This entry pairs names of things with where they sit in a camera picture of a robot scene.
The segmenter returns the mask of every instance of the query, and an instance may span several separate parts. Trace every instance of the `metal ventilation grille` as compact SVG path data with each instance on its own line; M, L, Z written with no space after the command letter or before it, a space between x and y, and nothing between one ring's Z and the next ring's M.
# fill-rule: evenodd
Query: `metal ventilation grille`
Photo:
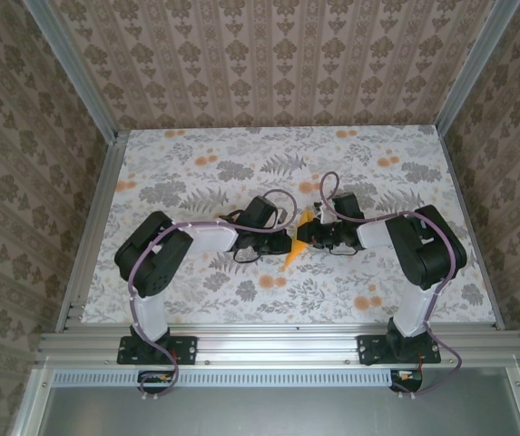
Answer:
M58 370L52 387L134 387L137 370ZM390 386L390 370L182 370L182 387ZM146 383L146 386L160 386Z

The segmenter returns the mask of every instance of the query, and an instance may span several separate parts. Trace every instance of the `gray leaf pattern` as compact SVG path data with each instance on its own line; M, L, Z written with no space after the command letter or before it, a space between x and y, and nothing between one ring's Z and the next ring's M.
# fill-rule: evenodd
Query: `gray leaf pattern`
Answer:
M367 217L434 204L470 256L439 298L435 319L491 322L483 275L446 169L432 126L133 131L83 321L130 321L126 283L113 257L151 212L162 210L175 222L212 220L274 188L292 193L302 211L319 201L320 177L334 170L338 192L355 193ZM326 192L332 184L326 182ZM270 200L291 212L285 196ZM285 259L241 264L233 253L186 257L165 289L168 321L385 322L407 285L394 251L384 248L338 257L308 247L282 271Z

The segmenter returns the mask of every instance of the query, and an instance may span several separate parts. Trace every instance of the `orange object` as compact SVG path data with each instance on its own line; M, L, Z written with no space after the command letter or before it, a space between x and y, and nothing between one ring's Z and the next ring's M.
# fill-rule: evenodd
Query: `orange object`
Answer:
M299 218L298 227L300 227L304 223L308 223L314 219L314 213L310 209L304 210L302 212L302 216ZM288 257L286 258L286 262L284 263L284 270L288 268L288 266L294 262L294 260L298 257L300 253L304 250L306 247L306 243L299 241L296 236L294 236L294 240L292 241L292 249L288 253Z

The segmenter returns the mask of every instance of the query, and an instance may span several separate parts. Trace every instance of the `beige damask wallpaper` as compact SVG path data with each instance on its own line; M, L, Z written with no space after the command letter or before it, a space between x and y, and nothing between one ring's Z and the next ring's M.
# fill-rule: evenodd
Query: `beige damask wallpaper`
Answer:
M505 322L520 329L520 7L446 143Z
M492 0L51 0L121 129L432 124Z
M0 434L54 328L103 153L33 18L0 0Z

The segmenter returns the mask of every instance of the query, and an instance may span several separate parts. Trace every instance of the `floral tablecloth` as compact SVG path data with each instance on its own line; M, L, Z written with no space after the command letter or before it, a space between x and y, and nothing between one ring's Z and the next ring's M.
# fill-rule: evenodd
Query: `floral tablecloth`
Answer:
M276 187L293 193L301 210L319 200L319 179L330 170L340 175L340 192L357 195L366 217L434 204L468 253L434 320L494 321L437 132L415 125L133 131L83 322L131 321L113 257L152 211L176 221L205 220ZM290 208L283 195L271 200ZM353 257L308 248L282 271L285 257L252 264L237 264L230 253L185 258L165 290L168 321L385 322L406 282L388 248Z

